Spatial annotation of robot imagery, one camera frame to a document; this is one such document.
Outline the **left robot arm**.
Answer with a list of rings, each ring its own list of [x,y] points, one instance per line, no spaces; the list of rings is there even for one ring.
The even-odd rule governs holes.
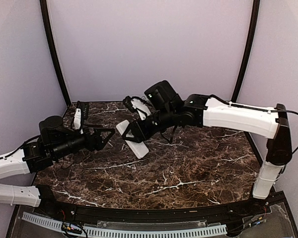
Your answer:
[[[40,134],[26,140],[12,152],[0,155],[0,179],[42,171],[67,155],[82,149],[102,150],[114,135],[113,128],[84,125],[64,127],[63,118],[51,116],[39,123]],[[49,216],[60,212],[60,205],[48,185],[15,186],[0,183],[0,203],[41,207]]]

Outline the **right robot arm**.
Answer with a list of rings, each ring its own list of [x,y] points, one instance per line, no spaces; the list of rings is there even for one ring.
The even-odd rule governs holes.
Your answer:
[[[252,197],[243,210],[254,215],[263,206],[274,183],[296,152],[292,148],[289,110],[283,104],[255,107],[225,101],[216,95],[192,94],[185,101],[163,80],[145,91],[146,100],[127,96],[123,104],[139,119],[117,124],[116,128],[133,153],[140,159],[148,152],[144,141],[156,133],[179,126],[223,127],[255,133],[267,138],[267,155],[257,177]]]

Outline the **white remote control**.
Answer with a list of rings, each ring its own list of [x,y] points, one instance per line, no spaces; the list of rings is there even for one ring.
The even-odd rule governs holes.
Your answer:
[[[128,120],[124,120],[116,125],[116,128],[121,136],[123,136],[129,124]],[[131,134],[127,133],[126,137],[127,138],[124,139],[125,142],[138,159],[143,158],[149,152],[147,146],[143,142],[135,142],[135,139]]]

